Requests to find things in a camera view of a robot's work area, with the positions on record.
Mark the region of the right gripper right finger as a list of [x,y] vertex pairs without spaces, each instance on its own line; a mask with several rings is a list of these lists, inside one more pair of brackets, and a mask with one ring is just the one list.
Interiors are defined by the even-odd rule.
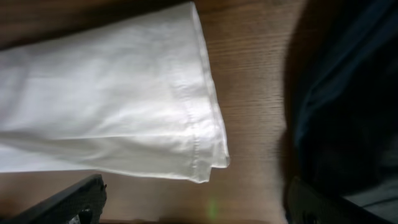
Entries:
[[294,177],[287,192],[289,223],[393,224],[394,178]]

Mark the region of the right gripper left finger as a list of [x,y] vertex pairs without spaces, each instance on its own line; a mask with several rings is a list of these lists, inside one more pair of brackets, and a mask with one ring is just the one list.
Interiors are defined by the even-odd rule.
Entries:
[[102,175],[93,174],[1,224],[98,224],[106,199]]

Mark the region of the white t-shirt with robot print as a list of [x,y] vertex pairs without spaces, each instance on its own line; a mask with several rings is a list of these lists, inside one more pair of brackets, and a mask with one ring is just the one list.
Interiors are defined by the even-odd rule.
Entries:
[[208,182],[226,130],[192,2],[1,52],[1,171]]

